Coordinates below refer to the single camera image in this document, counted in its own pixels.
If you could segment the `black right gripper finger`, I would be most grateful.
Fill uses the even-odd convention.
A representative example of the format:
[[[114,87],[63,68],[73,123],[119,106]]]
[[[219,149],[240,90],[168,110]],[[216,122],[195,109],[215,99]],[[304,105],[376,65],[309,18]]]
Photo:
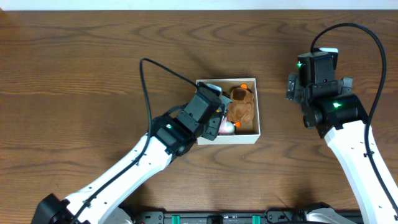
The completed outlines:
[[[290,73],[287,80],[286,98],[294,103],[301,103],[303,86],[300,84],[298,73]]]
[[[352,87],[353,87],[353,79],[344,77],[338,81],[338,86],[339,86],[339,94],[340,95],[351,94]]]

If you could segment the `pink white duck toy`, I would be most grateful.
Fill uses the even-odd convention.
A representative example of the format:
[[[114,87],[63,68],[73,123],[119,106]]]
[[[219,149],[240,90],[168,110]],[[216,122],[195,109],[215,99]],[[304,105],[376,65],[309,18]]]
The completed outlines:
[[[236,128],[240,128],[241,123],[230,122],[227,117],[224,117],[220,123],[220,128],[218,130],[219,136],[230,136],[235,135]]]

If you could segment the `brown plush toy with carrot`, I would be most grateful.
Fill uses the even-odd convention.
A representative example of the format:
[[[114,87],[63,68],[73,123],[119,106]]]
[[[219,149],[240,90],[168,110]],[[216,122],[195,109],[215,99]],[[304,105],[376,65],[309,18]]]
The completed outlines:
[[[249,124],[254,119],[254,95],[243,83],[230,94],[226,119],[231,123]]]

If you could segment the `grey yellow toy truck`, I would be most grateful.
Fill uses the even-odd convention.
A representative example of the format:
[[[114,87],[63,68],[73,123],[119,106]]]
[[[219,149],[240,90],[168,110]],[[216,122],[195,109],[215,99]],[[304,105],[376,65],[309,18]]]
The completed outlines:
[[[232,102],[232,100],[231,100],[230,98],[224,96],[224,95],[221,95],[221,98],[220,98],[220,99],[221,99],[223,108],[224,108],[225,110],[227,110],[227,109],[228,109],[228,105]]]

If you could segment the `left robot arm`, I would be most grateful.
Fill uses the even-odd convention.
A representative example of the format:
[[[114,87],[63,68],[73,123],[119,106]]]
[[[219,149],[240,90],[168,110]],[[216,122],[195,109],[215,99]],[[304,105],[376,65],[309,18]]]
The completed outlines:
[[[139,186],[194,144],[254,144],[261,135],[256,80],[197,80],[195,94],[153,118],[148,133],[91,184],[60,200],[46,196],[32,223],[132,223],[120,208]]]

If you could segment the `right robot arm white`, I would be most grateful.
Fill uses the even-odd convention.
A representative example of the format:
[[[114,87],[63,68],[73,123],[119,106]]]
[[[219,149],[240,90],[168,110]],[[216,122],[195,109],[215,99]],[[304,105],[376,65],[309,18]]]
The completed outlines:
[[[304,124],[316,128],[342,166],[363,221],[397,223],[397,185],[377,148],[369,116],[351,93],[352,80],[289,82]]]

